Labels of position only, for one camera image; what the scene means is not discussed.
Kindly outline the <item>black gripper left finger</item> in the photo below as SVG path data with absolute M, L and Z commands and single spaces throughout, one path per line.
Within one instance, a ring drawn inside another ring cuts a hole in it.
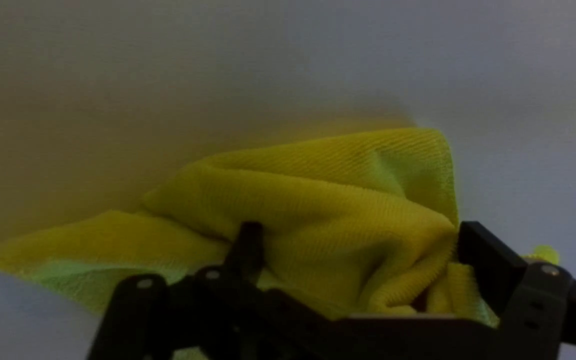
M 120 280 L 104 310 L 87 360 L 173 360 L 198 348 L 208 360 L 240 360 L 240 337 L 229 307 L 212 293 L 254 286 L 265 266 L 265 229 L 244 222 L 219 266 L 168 284 L 161 274 Z

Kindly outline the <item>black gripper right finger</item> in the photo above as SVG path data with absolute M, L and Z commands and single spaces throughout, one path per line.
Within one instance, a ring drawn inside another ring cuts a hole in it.
M 576 346 L 576 278 L 547 261 L 524 261 L 481 222 L 463 222 L 459 259 L 475 268 L 499 317 L 487 360 L 559 360 Z

